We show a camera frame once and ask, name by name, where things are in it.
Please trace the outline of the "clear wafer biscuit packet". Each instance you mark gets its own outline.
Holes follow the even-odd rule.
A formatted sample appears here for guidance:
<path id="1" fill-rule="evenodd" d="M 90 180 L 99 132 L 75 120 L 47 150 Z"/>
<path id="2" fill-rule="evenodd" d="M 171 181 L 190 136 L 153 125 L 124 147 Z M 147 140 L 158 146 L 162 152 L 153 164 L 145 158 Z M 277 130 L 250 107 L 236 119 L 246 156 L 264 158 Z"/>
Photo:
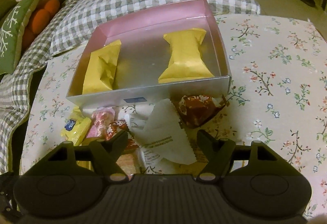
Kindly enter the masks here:
<path id="1" fill-rule="evenodd" d="M 139 174 L 141 167 L 139 162 L 139 150 L 124 150 L 116 163 L 127 175 Z"/>

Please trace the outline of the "pink floral snack packet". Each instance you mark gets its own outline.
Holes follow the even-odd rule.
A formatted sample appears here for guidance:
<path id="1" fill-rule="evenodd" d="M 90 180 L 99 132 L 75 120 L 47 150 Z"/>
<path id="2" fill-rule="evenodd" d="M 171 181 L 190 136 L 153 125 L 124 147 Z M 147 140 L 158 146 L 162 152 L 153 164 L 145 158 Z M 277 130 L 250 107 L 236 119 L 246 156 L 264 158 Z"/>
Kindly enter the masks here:
<path id="1" fill-rule="evenodd" d="M 109 124 L 115 119 L 115 110 L 112 107 L 98 108 L 91 114 L 91 126 L 87 138 L 108 136 Z"/>

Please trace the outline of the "yellow snack packet blue label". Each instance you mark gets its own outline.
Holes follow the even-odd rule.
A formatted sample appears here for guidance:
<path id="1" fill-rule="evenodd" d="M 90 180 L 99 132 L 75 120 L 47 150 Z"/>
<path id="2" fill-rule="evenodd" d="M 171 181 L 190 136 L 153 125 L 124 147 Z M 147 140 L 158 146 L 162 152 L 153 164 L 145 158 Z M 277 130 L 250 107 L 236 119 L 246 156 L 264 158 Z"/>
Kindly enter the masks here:
<path id="1" fill-rule="evenodd" d="M 78 106 L 74 107 L 60 135 L 74 146 L 81 145 L 91 126 L 91 119 L 85 117 Z"/>

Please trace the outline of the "dark red snack packet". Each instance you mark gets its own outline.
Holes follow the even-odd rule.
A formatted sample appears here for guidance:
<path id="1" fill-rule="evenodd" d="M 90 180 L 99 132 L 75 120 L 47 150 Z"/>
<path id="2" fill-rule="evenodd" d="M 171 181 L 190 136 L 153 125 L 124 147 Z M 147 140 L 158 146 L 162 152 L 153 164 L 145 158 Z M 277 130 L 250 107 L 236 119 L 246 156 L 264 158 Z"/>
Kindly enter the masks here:
<path id="1" fill-rule="evenodd" d="M 222 95 L 213 98 L 207 95 L 183 96 L 174 103 L 181 120 L 189 128 L 198 128 L 210 121 L 229 102 Z"/>

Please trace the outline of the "white printed snack packet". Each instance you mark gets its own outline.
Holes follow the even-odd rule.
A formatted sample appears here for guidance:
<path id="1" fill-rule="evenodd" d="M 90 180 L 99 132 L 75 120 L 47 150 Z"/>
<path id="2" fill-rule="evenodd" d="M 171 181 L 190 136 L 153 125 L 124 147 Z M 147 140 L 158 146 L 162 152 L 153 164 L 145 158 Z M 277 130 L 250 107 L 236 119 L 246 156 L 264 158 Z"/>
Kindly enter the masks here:
<path id="1" fill-rule="evenodd" d="M 145 166 L 156 165 L 163 159 L 177 164 L 196 162 L 180 117 L 170 99 L 160 100 L 148 116 L 138 113 L 125 115 L 125 121 L 141 149 Z"/>

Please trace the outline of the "dark yellow pastry packet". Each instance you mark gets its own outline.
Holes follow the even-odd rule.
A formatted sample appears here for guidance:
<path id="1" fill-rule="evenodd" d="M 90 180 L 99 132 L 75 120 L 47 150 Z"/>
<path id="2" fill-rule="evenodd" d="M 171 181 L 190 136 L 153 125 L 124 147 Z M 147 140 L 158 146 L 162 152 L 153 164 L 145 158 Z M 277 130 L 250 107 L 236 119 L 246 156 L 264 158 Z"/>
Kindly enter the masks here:
<path id="1" fill-rule="evenodd" d="M 83 95 L 113 90 L 120 49 L 121 41 L 116 40 L 91 53 L 83 82 Z"/>

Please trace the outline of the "red white candy packet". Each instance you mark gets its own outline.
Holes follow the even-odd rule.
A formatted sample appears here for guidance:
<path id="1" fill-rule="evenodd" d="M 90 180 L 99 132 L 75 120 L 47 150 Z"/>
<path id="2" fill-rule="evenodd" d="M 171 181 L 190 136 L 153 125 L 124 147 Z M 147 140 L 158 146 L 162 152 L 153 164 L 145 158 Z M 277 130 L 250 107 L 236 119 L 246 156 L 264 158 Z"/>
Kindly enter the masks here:
<path id="1" fill-rule="evenodd" d="M 111 138 L 116 136 L 121 131 L 128 133 L 128 145 L 125 151 L 132 152 L 136 150 L 139 146 L 134 140 L 134 137 L 131 135 L 128 125 L 124 119 L 115 120 L 108 124 L 105 130 L 105 140 L 111 140 Z"/>

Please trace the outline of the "floral tablecloth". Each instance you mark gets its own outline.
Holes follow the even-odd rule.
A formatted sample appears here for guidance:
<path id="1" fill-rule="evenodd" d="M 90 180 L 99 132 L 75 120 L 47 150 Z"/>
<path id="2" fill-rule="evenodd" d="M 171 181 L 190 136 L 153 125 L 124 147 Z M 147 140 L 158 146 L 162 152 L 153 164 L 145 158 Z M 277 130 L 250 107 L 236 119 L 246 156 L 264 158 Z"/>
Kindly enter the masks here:
<path id="1" fill-rule="evenodd" d="M 222 109 L 203 129 L 249 145 L 261 140 L 310 182 L 306 219 L 326 213 L 326 41 L 294 18 L 216 16 L 232 81 Z M 74 105 L 66 99 L 85 43 L 51 58 L 29 116 L 19 172 L 61 141 Z"/>

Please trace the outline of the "pink silver cardboard box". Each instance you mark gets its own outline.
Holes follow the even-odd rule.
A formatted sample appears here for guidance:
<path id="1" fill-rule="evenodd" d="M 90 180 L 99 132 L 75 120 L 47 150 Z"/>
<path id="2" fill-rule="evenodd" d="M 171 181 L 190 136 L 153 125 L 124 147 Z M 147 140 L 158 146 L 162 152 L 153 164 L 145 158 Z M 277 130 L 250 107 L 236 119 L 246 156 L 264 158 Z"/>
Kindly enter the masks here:
<path id="1" fill-rule="evenodd" d="M 201 28 L 206 35 L 199 47 L 202 60 L 212 77 L 161 84 L 159 76 L 170 60 L 166 33 Z M 113 89 L 83 94 L 89 58 L 113 41 L 121 50 Z M 81 109 L 155 103 L 165 98 L 178 101 L 183 96 L 207 95 L 218 98 L 228 94 L 231 71 L 226 50 L 207 0 L 189 0 L 151 7 L 99 25 L 89 39 L 72 78 L 67 99 Z"/>

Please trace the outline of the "grey checked quilt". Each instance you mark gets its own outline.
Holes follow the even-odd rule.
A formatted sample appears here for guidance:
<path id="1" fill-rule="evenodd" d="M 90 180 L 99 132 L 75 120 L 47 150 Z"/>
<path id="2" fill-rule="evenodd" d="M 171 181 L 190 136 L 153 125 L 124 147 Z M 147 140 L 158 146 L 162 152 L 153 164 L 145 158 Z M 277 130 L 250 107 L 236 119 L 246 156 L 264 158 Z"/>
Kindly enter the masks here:
<path id="1" fill-rule="evenodd" d="M 30 113 L 33 74 L 52 56 L 88 40 L 95 28 L 109 20 L 149 7 L 185 0 L 64 0 L 63 7 L 32 46 L 23 54 L 12 74 L 1 78 L 1 173 L 12 168 L 14 131 Z M 259 14 L 255 0 L 207 0 L 214 14 Z"/>

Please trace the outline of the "small red pumpkin cushion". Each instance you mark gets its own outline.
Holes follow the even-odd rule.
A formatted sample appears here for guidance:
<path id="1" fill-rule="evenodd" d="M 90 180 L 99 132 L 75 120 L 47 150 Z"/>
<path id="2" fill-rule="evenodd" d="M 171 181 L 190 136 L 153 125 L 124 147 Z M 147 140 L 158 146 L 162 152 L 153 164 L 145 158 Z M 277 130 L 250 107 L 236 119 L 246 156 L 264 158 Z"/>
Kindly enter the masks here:
<path id="1" fill-rule="evenodd" d="M 22 52 L 25 52 L 38 35 L 47 27 L 60 8 L 59 0 L 41 0 L 32 13 L 22 37 Z"/>

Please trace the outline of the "green snowflake pillow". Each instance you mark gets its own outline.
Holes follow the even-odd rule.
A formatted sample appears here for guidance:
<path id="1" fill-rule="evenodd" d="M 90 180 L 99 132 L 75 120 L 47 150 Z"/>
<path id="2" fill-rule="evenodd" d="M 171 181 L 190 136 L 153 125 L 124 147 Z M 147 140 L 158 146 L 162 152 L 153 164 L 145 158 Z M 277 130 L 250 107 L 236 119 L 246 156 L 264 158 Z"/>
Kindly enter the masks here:
<path id="1" fill-rule="evenodd" d="M 12 74 L 20 60 L 22 37 L 40 0 L 21 0 L 1 26 L 1 74 Z"/>

